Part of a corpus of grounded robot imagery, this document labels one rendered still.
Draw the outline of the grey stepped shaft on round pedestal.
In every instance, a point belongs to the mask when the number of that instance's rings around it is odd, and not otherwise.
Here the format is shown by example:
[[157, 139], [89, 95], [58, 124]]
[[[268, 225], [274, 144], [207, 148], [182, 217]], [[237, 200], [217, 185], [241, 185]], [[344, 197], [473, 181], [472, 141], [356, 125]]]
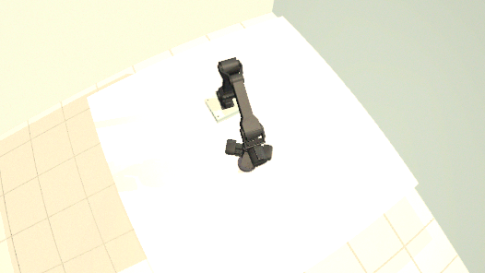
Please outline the grey stepped shaft on round pedestal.
[[238, 159], [238, 167], [239, 169], [242, 171], [242, 172], [252, 172], [254, 169], [249, 169], [249, 168], [245, 168], [241, 165], [241, 162], [242, 162], [242, 157], [239, 157]]

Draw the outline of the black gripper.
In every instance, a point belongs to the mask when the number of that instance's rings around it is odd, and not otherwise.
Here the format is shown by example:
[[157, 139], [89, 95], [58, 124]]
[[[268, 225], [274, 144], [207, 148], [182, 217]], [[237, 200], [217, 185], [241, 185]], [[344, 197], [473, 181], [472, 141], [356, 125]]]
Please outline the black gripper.
[[[248, 150], [245, 149], [243, 143], [236, 143], [237, 140], [235, 139], [228, 139], [226, 143], [226, 148], [225, 148], [225, 154], [226, 155], [234, 155], [236, 157], [243, 157], [243, 150]], [[273, 155], [273, 146], [272, 145], [266, 145], [262, 146], [264, 149], [264, 152], [266, 154], [266, 157], [268, 161], [272, 160], [272, 155]]]

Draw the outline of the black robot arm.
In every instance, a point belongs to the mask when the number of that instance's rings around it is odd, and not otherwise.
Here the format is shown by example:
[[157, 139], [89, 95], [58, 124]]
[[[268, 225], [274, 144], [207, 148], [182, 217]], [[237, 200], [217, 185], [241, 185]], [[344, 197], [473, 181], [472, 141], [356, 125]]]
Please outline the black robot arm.
[[220, 61], [218, 71], [221, 75], [221, 87], [215, 93], [221, 110], [234, 107], [232, 99], [235, 98], [241, 115], [240, 133], [242, 143], [245, 149], [248, 149], [242, 151], [241, 165], [249, 169], [258, 168], [268, 162], [262, 147], [262, 144], [266, 143], [266, 134], [264, 127], [253, 114], [244, 86], [243, 65], [240, 60], [236, 60], [236, 57], [232, 57]]

